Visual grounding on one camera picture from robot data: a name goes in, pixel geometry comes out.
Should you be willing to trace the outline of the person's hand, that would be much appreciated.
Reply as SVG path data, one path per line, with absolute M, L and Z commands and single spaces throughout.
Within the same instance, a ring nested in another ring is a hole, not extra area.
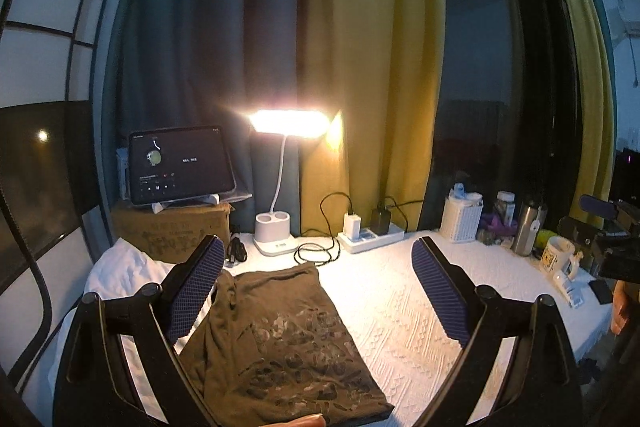
M 321 413 L 311 414 L 292 421 L 270 424 L 267 427 L 326 427 L 326 420 Z

